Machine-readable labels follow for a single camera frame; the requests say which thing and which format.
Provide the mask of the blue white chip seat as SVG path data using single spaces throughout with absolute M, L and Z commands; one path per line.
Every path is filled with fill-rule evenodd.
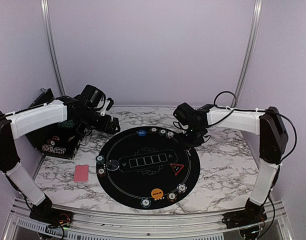
M 172 138 L 174 136 L 174 133 L 172 132 L 172 131 L 168 131 L 167 133 L 166 133 L 166 137 L 167 138 Z
M 180 183 L 177 185 L 176 187 L 176 191 L 179 193 L 179 194 L 183 194 L 187 191 L 188 187 L 184 184 L 184 183 Z

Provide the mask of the blue white chip bottom seat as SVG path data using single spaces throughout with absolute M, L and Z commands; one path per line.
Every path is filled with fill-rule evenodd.
M 188 187 L 184 184 L 184 183 L 180 183 L 177 185 L 176 187 L 176 191 L 179 193 L 179 194 L 183 194 L 187 191 Z

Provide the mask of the black poker chip case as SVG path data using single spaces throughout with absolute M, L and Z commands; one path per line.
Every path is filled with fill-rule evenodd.
M 86 125 L 78 120 L 54 123 L 26 134 L 34 149 L 44 156 L 73 159 L 84 138 Z

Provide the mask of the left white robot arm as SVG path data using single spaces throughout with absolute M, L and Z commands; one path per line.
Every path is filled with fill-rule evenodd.
M 47 103 L 6 114 L 0 111 L 0 171 L 18 191 L 37 206 L 37 215 L 46 223 L 56 219 L 56 211 L 50 207 L 52 201 L 22 166 L 15 140 L 43 127 L 70 119 L 78 120 L 99 132 L 114 135 L 121 130 L 119 120 L 106 114 L 114 102 L 112 99 L 104 100 L 103 107 L 99 109 L 100 101 L 100 97 L 79 94 L 75 97 L 58 97 Z

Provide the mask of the aluminium frame post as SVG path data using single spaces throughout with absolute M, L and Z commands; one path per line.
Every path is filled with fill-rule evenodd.
M 231 106 L 236 106 L 238 104 L 242 95 L 244 85 L 246 83 L 249 65 L 255 49 L 256 40 L 259 32 L 262 8 L 263 0 L 255 0 L 246 51 L 234 93 L 236 98 L 233 98 Z
M 65 86 L 64 86 L 63 79 L 62 79 L 60 66 L 59 66 L 57 53 L 56 53 L 56 47 L 55 47 L 54 36 L 53 36 L 53 31 L 52 31 L 51 16 L 50 16 L 50 11 L 49 11 L 49 1 L 41 0 L 40 5 L 41 5 L 44 31 L 45 31 L 48 51 L 50 54 L 51 65 L 52 65 L 52 69 L 53 69 L 54 76 L 55 76 L 55 81 L 57 84 L 59 94 L 61 96 L 64 96 L 66 95 L 66 91 L 65 91 Z

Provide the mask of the red black triangle all-in marker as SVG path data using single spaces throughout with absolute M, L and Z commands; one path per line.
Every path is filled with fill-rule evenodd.
M 175 176 L 177 176 L 182 171 L 182 169 L 185 167 L 183 164 L 178 164 L 178 163 L 171 163 L 170 166 Z

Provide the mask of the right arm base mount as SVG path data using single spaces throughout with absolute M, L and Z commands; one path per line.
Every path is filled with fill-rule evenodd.
M 227 229 L 233 229 L 260 223 L 267 219 L 268 217 L 263 209 L 257 215 L 243 209 L 224 213 L 222 223 L 226 225 Z

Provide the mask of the left aluminium frame post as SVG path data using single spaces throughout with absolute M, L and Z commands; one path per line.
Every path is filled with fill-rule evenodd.
M 51 16 L 50 16 L 50 11 L 49 11 L 49 1 L 41 0 L 40 5 L 41 5 L 44 31 L 45 31 L 48 51 L 50 54 L 51 65 L 52 65 L 52 69 L 53 69 L 54 76 L 55 76 L 55 81 L 57 84 L 59 94 L 61 96 L 64 96 L 66 95 L 66 91 L 65 91 L 65 86 L 64 86 L 63 79 L 62 79 L 60 66 L 59 66 L 57 53 L 56 53 L 56 47 L 55 47 L 54 36 L 53 36 L 53 31 L 52 31 Z

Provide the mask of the red chip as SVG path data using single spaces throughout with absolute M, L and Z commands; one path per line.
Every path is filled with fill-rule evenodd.
M 97 176 L 100 178 L 105 177 L 107 174 L 104 168 L 99 168 L 96 172 L 97 172 Z
M 174 192 L 170 192 L 168 195 L 167 195 L 167 200 L 169 202 L 175 202 L 177 200 L 177 194 L 174 193 Z
M 150 132 L 153 133 L 153 134 L 156 134 L 156 133 L 158 132 L 158 130 L 157 130 L 157 128 L 152 127 L 152 128 L 150 129 Z

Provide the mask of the green chip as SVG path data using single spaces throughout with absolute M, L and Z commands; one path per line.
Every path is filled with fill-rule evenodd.
M 99 165 L 103 165 L 105 163 L 105 158 L 103 155 L 98 155 L 96 157 L 96 163 Z
M 167 133 L 167 131 L 165 129 L 160 129 L 158 131 L 158 134 L 161 135 L 161 136 L 165 135 L 166 133 Z

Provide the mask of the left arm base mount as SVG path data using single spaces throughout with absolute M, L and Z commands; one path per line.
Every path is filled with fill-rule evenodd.
M 42 213 L 37 209 L 32 210 L 29 217 L 33 220 L 49 224 L 50 228 L 55 228 L 60 226 L 70 227 L 73 215 L 71 211 L 52 208 L 46 213 Z

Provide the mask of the clear round dealer button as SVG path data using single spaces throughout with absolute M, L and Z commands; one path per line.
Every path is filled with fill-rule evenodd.
M 106 168 L 108 171 L 116 171 L 119 168 L 119 161 L 115 159 L 110 159 L 106 163 Z

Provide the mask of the round black poker mat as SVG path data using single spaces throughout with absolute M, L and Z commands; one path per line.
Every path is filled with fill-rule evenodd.
M 159 135 L 159 130 L 173 132 L 172 138 Z M 138 130 L 145 130 L 146 136 L 138 136 Z M 140 126 L 124 130 L 113 136 L 104 144 L 99 155 L 104 156 L 105 163 L 97 164 L 106 170 L 106 176 L 97 179 L 103 190 L 115 201 L 139 210 L 156 210 L 169 207 L 183 200 L 196 186 L 200 176 L 200 159 L 194 148 L 181 147 L 179 134 L 163 127 Z M 117 160 L 119 168 L 107 170 L 107 161 Z M 184 168 L 175 176 L 170 164 L 182 164 Z M 185 193 L 177 192 L 177 185 L 185 184 Z M 163 198 L 154 200 L 151 191 L 159 188 Z M 169 193 L 175 193 L 174 202 L 167 200 Z M 150 199 L 148 208 L 141 206 L 141 199 Z

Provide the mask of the blue small blind button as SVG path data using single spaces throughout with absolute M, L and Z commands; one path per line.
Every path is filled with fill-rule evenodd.
M 140 129 L 138 130 L 137 132 L 137 135 L 140 136 L 140 137 L 144 137 L 147 135 L 147 132 L 144 130 L 144 129 Z

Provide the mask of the orange big blind button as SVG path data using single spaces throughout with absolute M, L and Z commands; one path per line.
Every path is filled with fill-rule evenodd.
M 161 200 L 163 197 L 164 197 L 164 192 L 162 189 L 160 188 L 154 188 L 152 191 L 151 191 L 151 197 L 157 201 L 157 200 Z

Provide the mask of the red playing card deck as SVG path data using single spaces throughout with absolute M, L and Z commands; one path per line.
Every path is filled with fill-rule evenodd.
M 73 181 L 75 183 L 87 183 L 89 181 L 89 166 L 87 164 L 75 166 Z

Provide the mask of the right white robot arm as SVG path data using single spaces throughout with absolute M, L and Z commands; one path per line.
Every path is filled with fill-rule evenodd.
M 286 150 L 289 136 L 276 107 L 268 109 L 239 109 L 215 104 L 206 104 L 198 109 L 186 102 L 173 112 L 178 122 L 187 126 L 181 135 L 181 144 L 185 148 L 200 146 L 208 128 L 219 127 L 259 136 L 259 172 L 253 191 L 247 201 L 246 209 L 240 219 L 251 224 L 260 216 L 262 206 L 278 177 L 282 156 Z

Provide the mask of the front aluminium rail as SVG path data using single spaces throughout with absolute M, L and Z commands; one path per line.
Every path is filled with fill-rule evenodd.
M 16 198 L 7 218 L 3 240 L 293 240 L 294 234 L 281 201 L 266 203 L 266 220 L 238 226 L 228 211 L 187 214 L 103 212 L 55 205 L 72 212 L 70 226 L 49 228 L 30 218 L 25 201 Z

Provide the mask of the blue white chip top seat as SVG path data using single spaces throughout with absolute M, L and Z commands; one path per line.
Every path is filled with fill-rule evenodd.
M 166 137 L 167 138 L 172 138 L 174 136 L 174 133 L 172 132 L 172 131 L 168 131 L 167 133 L 166 133 Z

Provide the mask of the right aluminium frame post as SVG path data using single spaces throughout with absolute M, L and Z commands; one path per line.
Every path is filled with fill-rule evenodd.
M 242 95 L 244 85 L 246 83 L 249 65 L 255 49 L 256 40 L 259 32 L 262 8 L 263 0 L 255 0 L 246 51 L 234 93 L 236 98 L 233 98 L 231 106 L 236 106 L 238 104 Z

